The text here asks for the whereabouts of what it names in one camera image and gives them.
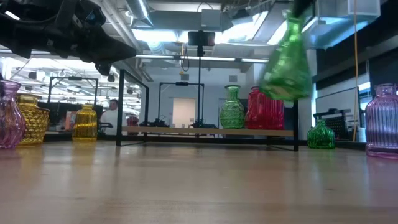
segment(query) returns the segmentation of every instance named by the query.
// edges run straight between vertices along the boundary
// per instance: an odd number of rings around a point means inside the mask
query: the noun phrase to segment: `person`
[[[102,123],[110,123],[113,128],[104,128],[106,135],[116,135],[118,128],[118,100],[113,99],[109,102],[109,110],[102,113],[101,120]],[[122,116],[122,126],[127,126],[126,115],[123,113]]]

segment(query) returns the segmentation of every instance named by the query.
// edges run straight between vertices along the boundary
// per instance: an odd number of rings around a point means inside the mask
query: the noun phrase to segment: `cable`
[[[211,9],[213,9],[213,6],[211,6],[211,5],[208,4],[207,2],[201,2],[201,3],[199,4],[198,8],[197,8],[197,12],[199,12],[199,8],[200,8],[200,6],[201,6],[203,3],[205,3],[206,5],[208,5],[209,7],[211,7]]]
[[[357,104],[358,104],[358,35],[356,30],[356,2],[354,0],[354,46],[355,46],[355,99],[354,99],[354,134],[353,134],[353,142],[356,139],[356,112],[357,112]]]
[[[187,62],[188,62],[188,67],[187,69],[184,68],[184,63],[185,63],[185,57],[187,58]],[[182,58],[182,65],[181,68],[184,72],[187,72],[189,70],[189,58],[188,58],[188,51],[187,51],[187,45],[185,44],[185,51],[184,51],[184,56]]]

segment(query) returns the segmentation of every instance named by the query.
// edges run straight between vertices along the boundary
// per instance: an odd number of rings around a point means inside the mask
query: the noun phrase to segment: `textured glass vase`
[[[287,32],[260,77],[260,91],[272,99],[295,100],[310,95],[311,74],[302,29],[303,19],[289,13]]]
[[[264,129],[266,124],[265,94],[259,91],[257,86],[252,87],[252,92],[248,96],[248,112],[244,119],[247,129]]]
[[[19,146],[33,146],[43,143],[44,133],[49,122],[50,110],[39,108],[37,100],[41,96],[17,94],[17,104],[25,119],[25,135]]]
[[[242,128],[244,124],[244,108],[238,98],[240,86],[228,85],[225,88],[228,96],[220,113],[221,125],[226,129]]]
[[[83,105],[83,108],[76,114],[72,139],[74,141],[96,141],[97,132],[97,114],[93,110],[93,105]]]
[[[376,97],[366,106],[366,154],[398,159],[398,96],[396,86],[376,86]]]
[[[310,149],[334,149],[335,133],[326,127],[324,120],[319,120],[317,125],[308,132],[307,142]]]
[[[16,103],[20,83],[0,81],[0,149],[13,149],[25,133],[25,120]]]
[[[284,101],[273,100],[264,95],[264,102],[261,103],[265,107],[266,114],[265,129],[283,130],[284,129]]]

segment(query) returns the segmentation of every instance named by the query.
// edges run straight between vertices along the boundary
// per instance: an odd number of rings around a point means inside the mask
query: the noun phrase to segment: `wooden table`
[[[397,223],[397,161],[263,148],[58,142],[1,151],[1,223]]]

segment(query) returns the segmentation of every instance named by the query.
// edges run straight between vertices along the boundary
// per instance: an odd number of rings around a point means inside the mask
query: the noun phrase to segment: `shelf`
[[[257,136],[293,136],[291,130],[249,130],[249,129],[215,129],[215,128],[160,128],[160,127],[122,127],[122,131],[143,133],[179,133],[179,134],[236,134]]]

